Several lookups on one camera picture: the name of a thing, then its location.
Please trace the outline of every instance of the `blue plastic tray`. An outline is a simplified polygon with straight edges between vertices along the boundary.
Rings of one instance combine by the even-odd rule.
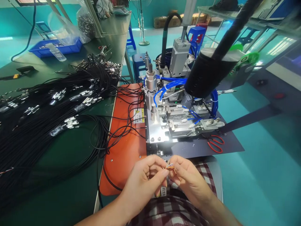
[[[53,43],[53,44],[57,44],[60,41],[57,39],[54,40],[45,40],[45,41],[39,41],[34,47],[32,47],[29,52],[32,52],[33,54],[35,54],[38,58],[42,58],[42,57],[53,57],[53,54],[49,51],[49,48],[45,48],[45,49],[40,49],[41,46],[46,45],[47,43]],[[60,46],[57,47],[62,54],[69,54],[69,53],[76,53],[76,52],[80,52],[81,51],[81,47],[82,47],[82,42],[80,41],[80,39],[78,38],[76,40],[76,43],[74,45],[70,45],[70,46]]]

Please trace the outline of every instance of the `fan stand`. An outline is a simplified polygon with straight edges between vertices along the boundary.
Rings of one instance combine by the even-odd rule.
[[[145,41],[145,36],[144,36],[144,21],[143,21],[143,12],[142,12],[142,1],[140,0],[140,14],[141,14],[141,24],[142,24],[142,37],[143,41],[139,42],[140,46],[148,46],[150,44],[149,41]]]

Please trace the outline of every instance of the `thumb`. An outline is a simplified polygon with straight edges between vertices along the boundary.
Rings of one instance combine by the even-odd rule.
[[[155,190],[160,185],[162,185],[163,181],[166,179],[168,174],[169,174],[169,170],[167,169],[163,169],[157,172],[156,175],[147,182],[147,187],[149,188],[149,190],[155,192]]]
[[[183,178],[187,182],[191,181],[191,175],[185,170],[179,163],[174,164],[175,172],[177,176]]]

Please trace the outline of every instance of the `window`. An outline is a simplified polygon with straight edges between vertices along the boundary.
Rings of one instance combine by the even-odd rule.
[[[20,6],[32,6],[34,5],[34,0],[16,0],[16,2]],[[35,0],[36,5],[47,5],[46,0]]]

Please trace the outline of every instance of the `orange mat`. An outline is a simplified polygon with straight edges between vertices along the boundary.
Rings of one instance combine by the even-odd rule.
[[[129,86],[122,85],[122,87],[128,87],[130,89],[137,89],[140,86],[141,86],[140,83],[130,84]],[[128,97],[126,95],[122,95],[122,93],[120,92],[117,93],[117,96],[120,96],[122,99],[124,99],[129,103],[138,100],[138,97]],[[130,104],[126,103],[122,99],[117,97],[113,116],[126,119],[128,118],[128,107]],[[131,117],[134,116],[135,114],[134,109],[136,108],[137,108],[137,103],[130,106],[130,109],[133,109],[130,112]],[[139,108],[144,108],[143,102],[139,104]],[[113,133],[118,128],[126,125],[127,125],[126,120],[113,118],[110,131]],[[132,126],[134,128],[145,127],[145,123],[144,122],[137,123],[137,124],[132,123]],[[119,132],[117,132],[116,134],[119,135],[121,132],[123,132],[123,130],[124,129],[120,129]],[[145,129],[137,129],[137,130],[141,135],[145,136]],[[109,146],[116,139],[117,138],[112,138],[109,142]],[[104,167],[108,178],[111,180],[111,182],[114,185],[123,189],[134,164],[145,157],[146,157],[146,140],[143,137],[139,136],[135,132],[135,130],[131,130],[129,134],[123,136],[115,146],[110,148],[110,154],[106,155],[105,157]],[[109,183],[103,170],[101,173],[101,180],[99,186],[100,186],[101,194],[105,196],[120,194],[120,191],[115,189]]]

